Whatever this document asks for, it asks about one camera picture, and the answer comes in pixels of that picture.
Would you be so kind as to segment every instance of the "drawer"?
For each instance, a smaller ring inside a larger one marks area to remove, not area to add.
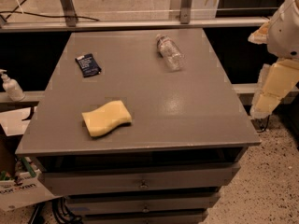
[[[45,173],[42,175],[41,181],[53,194],[61,196],[190,189],[227,185],[239,168],[238,163],[215,163],[92,172]]]
[[[84,224],[198,224],[205,220],[207,211],[191,210],[153,214],[129,214],[84,217]]]
[[[96,198],[71,198],[66,206],[76,215],[149,213],[170,210],[208,209],[220,198],[219,193],[153,191],[104,195]]]

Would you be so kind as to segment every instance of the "speckled floor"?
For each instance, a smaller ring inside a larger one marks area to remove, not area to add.
[[[221,188],[221,198],[208,209],[204,224],[299,223],[299,152],[282,119],[279,114],[271,117],[268,130],[260,133],[262,143],[242,157],[240,171]],[[0,223],[28,223],[33,209],[0,210]],[[50,203],[42,216],[45,223],[56,223]]]

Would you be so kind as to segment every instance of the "soap dispenser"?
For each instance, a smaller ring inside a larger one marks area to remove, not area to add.
[[[3,79],[3,89],[7,92],[8,96],[13,101],[20,101],[25,97],[20,85],[15,79],[8,77],[4,74],[6,70],[0,69],[1,78]]]

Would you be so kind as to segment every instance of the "gray tabletop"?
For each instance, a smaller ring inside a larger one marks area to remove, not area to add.
[[[168,72],[155,36],[185,54]],[[75,58],[92,53],[102,74],[83,78]],[[122,100],[133,117],[91,138],[82,112]],[[260,139],[202,29],[72,34],[17,154],[52,156],[207,147],[247,147]]]

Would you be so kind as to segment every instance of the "desk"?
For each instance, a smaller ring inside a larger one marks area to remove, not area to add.
[[[168,72],[159,33],[185,54],[182,71]],[[75,58],[86,53],[99,76],[83,78]],[[91,138],[81,113],[112,100],[132,125]],[[92,32],[71,35],[16,153],[72,211],[93,215],[84,223],[186,224],[205,218],[259,143],[202,29]]]

